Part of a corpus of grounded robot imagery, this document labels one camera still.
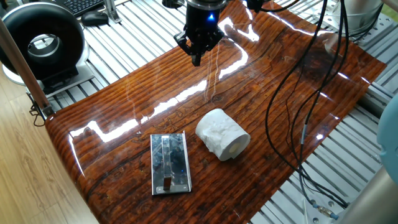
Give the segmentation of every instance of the blue light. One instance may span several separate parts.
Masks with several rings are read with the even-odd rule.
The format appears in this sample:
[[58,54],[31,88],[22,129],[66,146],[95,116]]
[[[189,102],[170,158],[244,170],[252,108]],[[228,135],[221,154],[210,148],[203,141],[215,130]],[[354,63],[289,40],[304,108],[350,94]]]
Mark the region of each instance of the blue light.
[[210,16],[209,16],[209,18],[207,18],[207,20],[208,20],[208,21],[214,21],[215,19],[214,19],[213,14],[210,14]]

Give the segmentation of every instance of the computer mouse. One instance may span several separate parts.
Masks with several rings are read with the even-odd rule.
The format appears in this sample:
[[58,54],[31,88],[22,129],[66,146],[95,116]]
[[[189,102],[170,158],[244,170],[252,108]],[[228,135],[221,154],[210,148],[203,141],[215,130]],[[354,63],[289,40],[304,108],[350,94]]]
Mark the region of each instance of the computer mouse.
[[86,12],[81,16],[81,23],[84,26],[97,26],[108,23],[108,15],[105,12]]

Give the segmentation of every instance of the glossy wooden tabletop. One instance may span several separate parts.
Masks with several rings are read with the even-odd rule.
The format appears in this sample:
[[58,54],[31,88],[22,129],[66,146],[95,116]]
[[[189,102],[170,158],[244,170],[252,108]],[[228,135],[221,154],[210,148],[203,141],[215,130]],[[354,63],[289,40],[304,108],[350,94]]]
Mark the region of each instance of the glossy wooden tabletop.
[[[246,223],[293,172],[267,142],[265,110],[315,26],[286,11],[255,14],[239,1],[228,5],[220,21],[226,37],[205,54],[200,67],[173,49],[46,120],[61,160],[100,223]],[[319,36],[271,108],[272,140],[289,161],[294,161],[285,140],[289,120],[319,88],[333,54],[325,44],[334,35]],[[384,67],[350,44],[341,73],[315,107],[305,157]],[[296,145],[309,106],[298,117]],[[251,135],[249,146],[234,160],[220,162],[195,135],[199,120],[215,108]],[[183,131],[192,192],[152,196],[150,135]]]

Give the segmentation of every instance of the toilet paper roll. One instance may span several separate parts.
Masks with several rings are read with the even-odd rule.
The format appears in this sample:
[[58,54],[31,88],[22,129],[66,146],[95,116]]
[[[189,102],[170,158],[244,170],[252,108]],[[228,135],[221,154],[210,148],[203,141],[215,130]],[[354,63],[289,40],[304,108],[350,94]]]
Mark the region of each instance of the toilet paper roll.
[[195,132],[221,161],[234,159],[250,141],[250,135],[222,109],[214,109],[204,115]]

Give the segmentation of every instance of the wood grain surface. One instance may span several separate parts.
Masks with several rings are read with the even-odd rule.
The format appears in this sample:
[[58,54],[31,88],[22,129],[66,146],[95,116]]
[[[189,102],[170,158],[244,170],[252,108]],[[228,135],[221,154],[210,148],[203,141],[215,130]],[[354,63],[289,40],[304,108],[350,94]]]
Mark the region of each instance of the wood grain surface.
[[25,92],[0,70],[0,223],[98,223],[65,172],[47,130],[33,126]]
[[[251,13],[239,1],[228,5],[220,21],[226,37],[206,53],[200,67],[173,49],[46,120],[61,160],[100,223],[246,223],[292,173],[267,142],[265,110],[315,26],[287,11]],[[289,161],[294,162],[285,140],[289,121],[319,88],[333,54],[326,52],[325,42],[333,35],[319,36],[271,108],[272,140]],[[350,44],[340,75],[324,89],[313,112],[305,157],[384,68]],[[295,142],[309,106],[298,117]],[[195,135],[199,120],[215,108],[251,135],[234,160],[220,162]],[[192,192],[154,197],[150,135],[183,131]]]

